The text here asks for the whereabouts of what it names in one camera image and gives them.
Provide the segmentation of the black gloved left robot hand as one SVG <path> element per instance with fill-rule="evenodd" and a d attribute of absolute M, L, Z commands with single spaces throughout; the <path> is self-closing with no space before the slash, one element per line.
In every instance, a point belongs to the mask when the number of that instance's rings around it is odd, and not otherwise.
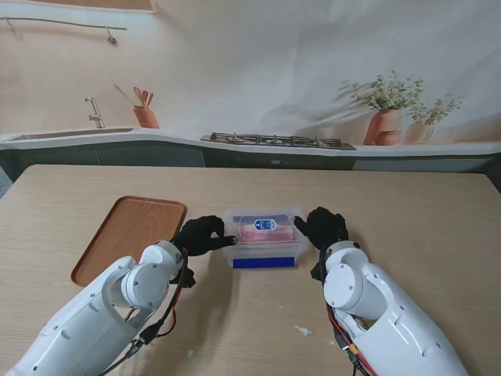
<path fill-rule="evenodd" d="M 189 257 L 196 257 L 234 246 L 238 238 L 226 236 L 223 220 L 216 215 L 208 215 L 187 221 L 171 242 L 178 250 L 186 251 Z"/>

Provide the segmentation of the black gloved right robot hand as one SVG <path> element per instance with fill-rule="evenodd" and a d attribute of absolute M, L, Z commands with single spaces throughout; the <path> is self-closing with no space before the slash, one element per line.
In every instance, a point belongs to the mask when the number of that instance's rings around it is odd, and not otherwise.
<path fill-rule="evenodd" d="M 324 207 L 317 207 L 311 211 L 306 221 L 295 216 L 294 225 L 320 251 L 325 251 L 340 241 L 348 240 L 344 217 Z"/>

